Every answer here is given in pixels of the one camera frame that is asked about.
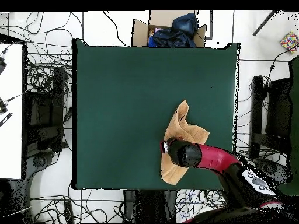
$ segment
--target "white desk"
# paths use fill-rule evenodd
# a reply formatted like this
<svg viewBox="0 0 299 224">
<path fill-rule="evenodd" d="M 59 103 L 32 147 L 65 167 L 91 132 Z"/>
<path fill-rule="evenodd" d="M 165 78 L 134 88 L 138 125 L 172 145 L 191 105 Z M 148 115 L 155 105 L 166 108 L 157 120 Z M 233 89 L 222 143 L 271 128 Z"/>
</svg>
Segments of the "white desk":
<svg viewBox="0 0 299 224">
<path fill-rule="evenodd" d="M 0 44 L 0 53 L 7 46 Z M 7 66 L 0 74 L 0 97 L 5 101 L 22 93 L 22 45 L 10 46 L 4 58 Z M 21 179 L 22 97 L 12 100 L 7 108 L 0 121 L 8 113 L 13 116 L 0 127 L 0 179 Z"/>
</svg>

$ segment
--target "white floor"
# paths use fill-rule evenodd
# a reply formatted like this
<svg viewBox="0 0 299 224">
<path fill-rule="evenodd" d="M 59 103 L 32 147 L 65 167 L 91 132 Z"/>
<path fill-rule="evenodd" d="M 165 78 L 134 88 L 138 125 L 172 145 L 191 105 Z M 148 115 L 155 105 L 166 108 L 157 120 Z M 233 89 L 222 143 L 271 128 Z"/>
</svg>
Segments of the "white floor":
<svg viewBox="0 0 299 224">
<path fill-rule="evenodd" d="M 276 57 L 276 55 L 285 51 L 280 45 L 280 41 L 290 31 L 295 31 L 299 35 L 299 21 L 294 13 L 282 12 L 274 16 L 264 28 L 256 35 L 252 33 L 258 28 L 265 17 L 270 13 L 270 10 L 214 10 L 213 11 L 213 39 L 206 40 L 206 47 L 224 48 L 228 43 L 235 42 L 241 43 L 240 54 L 240 67 L 239 67 L 239 100 L 247 99 L 250 95 L 249 84 L 254 76 L 264 75 L 268 76 L 270 65 Z M 102 45 L 114 45 L 122 46 L 122 43 L 118 41 L 116 37 L 116 29 L 114 24 L 102 13 L 102 12 L 74 12 L 77 18 L 82 22 L 84 16 L 84 37 L 82 35 L 82 29 L 80 22 L 74 15 L 70 15 L 69 12 L 45 12 L 43 16 L 43 24 L 40 28 L 40 32 L 46 32 L 56 27 L 62 27 L 66 24 L 69 16 L 69 22 L 66 26 L 62 27 L 67 29 L 73 38 L 84 39 L 89 45 L 102 46 Z M 22 38 L 17 33 L 22 33 L 22 28 L 26 27 L 26 19 L 30 13 L 10 13 L 9 17 L 9 35 Z M 134 18 L 148 22 L 148 11 L 138 12 L 109 12 L 111 18 L 115 21 L 120 39 L 130 46 L 131 44 L 131 32 L 132 21 Z M 41 12 L 32 13 L 29 18 L 29 23 L 34 21 L 37 17 L 37 21 L 30 25 L 30 31 L 32 33 L 38 31 L 41 21 Z M 206 36 L 209 36 L 210 30 L 210 14 L 209 12 L 200 11 L 199 24 L 208 25 Z M 39 43 L 45 42 L 45 34 L 31 35 L 30 38 Z M 60 53 L 62 49 L 66 49 L 71 53 L 71 35 L 67 31 L 56 30 L 47 34 L 47 42 L 49 44 L 56 44 L 66 47 L 49 46 L 49 53 Z M 34 46 L 28 43 L 29 53 L 42 53 L 43 51 L 38 48 L 38 51 Z M 288 71 L 287 61 L 298 55 L 299 52 L 291 55 L 289 52 L 283 54 L 278 58 L 275 63 L 275 68 L 271 74 L 271 80 L 285 78 L 290 76 Z M 251 107 L 251 101 L 242 102 L 238 106 L 238 116 L 248 112 Z M 238 125 L 245 125 L 250 121 L 250 114 L 241 117 L 238 120 Z M 66 128 L 72 127 L 72 121 L 69 121 Z M 244 127 L 238 127 L 238 132 L 249 132 L 249 125 Z M 65 136 L 69 146 L 72 146 L 72 132 L 70 130 L 65 131 Z M 248 135 L 239 135 L 238 138 L 248 143 Z M 244 143 L 238 141 L 237 146 L 244 146 Z M 53 195 L 68 195 L 68 187 L 70 179 L 72 177 L 72 156 L 69 149 L 64 149 L 59 161 L 46 169 L 43 172 L 39 172 L 32 183 L 31 197 L 38 198 Z M 82 191 L 82 199 L 87 200 L 90 194 L 90 190 Z M 81 199 L 81 192 L 70 189 L 69 194 L 73 200 Z M 114 215 L 113 207 L 119 206 L 123 200 L 123 192 L 119 190 L 92 190 L 88 202 L 89 210 L 102 209 L 107 213 L 108 219 Z M 100 200 L 115 200 L 117 202 L 103 202 Z M 48 204 L 48 200 L 34 200 L 32 201 L 32 212 L 35 215 L 40 212 L 44 205 Z M 74 215 L 80 213 L 78 206 L 74 207 Z M 194 208 L 195 212 L 199 211 L 201 206 Z M 95 212 L 94 216 L 99 222 L 105 220 L 104 214 L 101 212 Z M 180 222 L 182 218 L 187 219 L 186 216 L 178 216 L 177 219 Z M 48 216 L 42 215 L 41 220 L 49 219 Z M 91 217 L 88 217 L 82 221 L 82 223 L 95 222 Z M 119 217 L 114 218 L 111 222 L 121 222 Z"/>
</svg>

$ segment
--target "dark blue fabric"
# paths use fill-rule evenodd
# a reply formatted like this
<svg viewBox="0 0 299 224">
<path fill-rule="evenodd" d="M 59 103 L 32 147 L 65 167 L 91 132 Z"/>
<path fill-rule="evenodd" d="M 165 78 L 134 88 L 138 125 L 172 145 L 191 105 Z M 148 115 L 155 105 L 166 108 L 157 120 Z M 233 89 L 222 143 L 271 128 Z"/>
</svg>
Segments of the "dark blue fabric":
<svg viewBox="0 0 299 224">
<path fill-rule="evenodd" d="M 157 31 L 152 39 L 158 47 L 196 47 L 193 37 L 198 29 L 194 13 L 176 18 L 172 27 Z"/>
<path fill-rule="evenodd" d="M 156 47 L 157 46 L 156 42 L 152 39 L 152 36 L 149 38 L 148 46 L 149 47 Z"/>
</svg>

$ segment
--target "green table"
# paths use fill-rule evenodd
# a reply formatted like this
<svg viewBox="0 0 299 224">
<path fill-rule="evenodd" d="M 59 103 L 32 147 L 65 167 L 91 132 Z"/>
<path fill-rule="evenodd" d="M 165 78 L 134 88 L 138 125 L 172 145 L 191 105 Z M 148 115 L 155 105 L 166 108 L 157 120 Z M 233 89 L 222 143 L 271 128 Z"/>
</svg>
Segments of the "green table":
<svg viewBox="0 0 299 224">
<path fill-rule="evenodd" d="M 159 143 L 186 99 L 188 123 L 210 132 L 206 144 L 232 151 L 238 44 L 88 47 L 73 40 L 73 51 L 76 188 L 221 189 L 201 169 L 189 169 L 176 186 L 162 181 Z"/>
<path fill-rule="evenodd" d="M 291 153 L 290 166 L 293 179 L 288 184 L 279 186 L 282 193 L 299 195 L 299 56 L 289 62 L 290 80 L 293 83 L 290 90 L 290 99 L 293 105 L 291 118 Z"/>
</svg>

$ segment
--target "beige fabric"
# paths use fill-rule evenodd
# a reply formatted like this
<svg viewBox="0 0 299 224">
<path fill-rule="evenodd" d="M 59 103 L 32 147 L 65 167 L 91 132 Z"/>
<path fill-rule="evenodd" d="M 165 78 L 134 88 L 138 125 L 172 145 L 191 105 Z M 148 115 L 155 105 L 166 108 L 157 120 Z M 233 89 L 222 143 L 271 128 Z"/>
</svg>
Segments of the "beige fabric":
<svg viewBox="0 0 299 224">
<path fill-rule="evenodd" d="M 198 144 L 204 144 L 206 142 L 210 133 L 197 125 L 190 125 L 186 122 L 188 109 L 187 101 L 184 100 L 171 118 L 165 132 L 164 141 L 167 141 L 171 137 L 181 137 L 186 141 L 196 142 Z M 167 153 L 162 154 L 161 177 L 163 181 L 175 186 L 187 170 L 188 168 L 173 164 Z"/>
</svg>

